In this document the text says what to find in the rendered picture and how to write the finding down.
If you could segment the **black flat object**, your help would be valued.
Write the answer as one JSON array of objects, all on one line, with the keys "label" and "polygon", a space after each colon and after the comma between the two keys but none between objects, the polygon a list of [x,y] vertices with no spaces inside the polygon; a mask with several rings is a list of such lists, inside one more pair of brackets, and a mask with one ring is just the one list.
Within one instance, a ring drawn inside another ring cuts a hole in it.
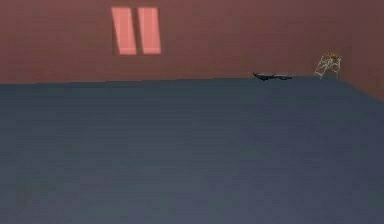
[{"label": "black flat object", "polygon": [[279,80],[290,80],[293,77],[289,75],[278,75],[276,73],[274,74],[265,74],[265,73],[253,73],[253,76],[257,79],[260,79],[262,81],[267,81],[271,79],[279,79]]}]

